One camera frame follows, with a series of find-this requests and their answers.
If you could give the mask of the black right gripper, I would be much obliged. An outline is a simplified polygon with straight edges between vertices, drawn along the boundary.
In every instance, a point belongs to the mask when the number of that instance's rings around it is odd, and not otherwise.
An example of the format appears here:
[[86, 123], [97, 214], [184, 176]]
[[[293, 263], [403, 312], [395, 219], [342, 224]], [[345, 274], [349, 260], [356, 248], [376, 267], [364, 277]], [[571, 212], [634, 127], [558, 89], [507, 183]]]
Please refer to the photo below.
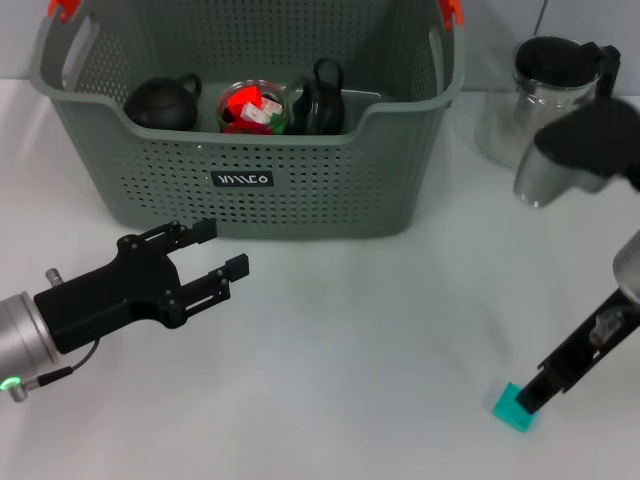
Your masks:
[[538, 412], [638, 328], [639, 306], [616, 290], [545, 359], [541, 372], [517, 394], [517, 403], [529, 414]]

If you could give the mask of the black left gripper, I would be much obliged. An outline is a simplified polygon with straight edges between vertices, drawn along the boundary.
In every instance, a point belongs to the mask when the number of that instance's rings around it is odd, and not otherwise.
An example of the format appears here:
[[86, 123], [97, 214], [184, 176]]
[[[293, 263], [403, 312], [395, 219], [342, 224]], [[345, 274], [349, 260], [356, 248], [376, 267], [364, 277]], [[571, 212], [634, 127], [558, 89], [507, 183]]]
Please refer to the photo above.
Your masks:
[[217, 237], [214, 219], [191, 227], [172, 221], [117, 242], [107, 265], [34, 297], [50, 336], [70, 353], [133, 322], [154, 320], [176, 329], [231, 298], [231, 284], [247, 277], [249, 258], [241, 254], [181, 287], [168, 255]]

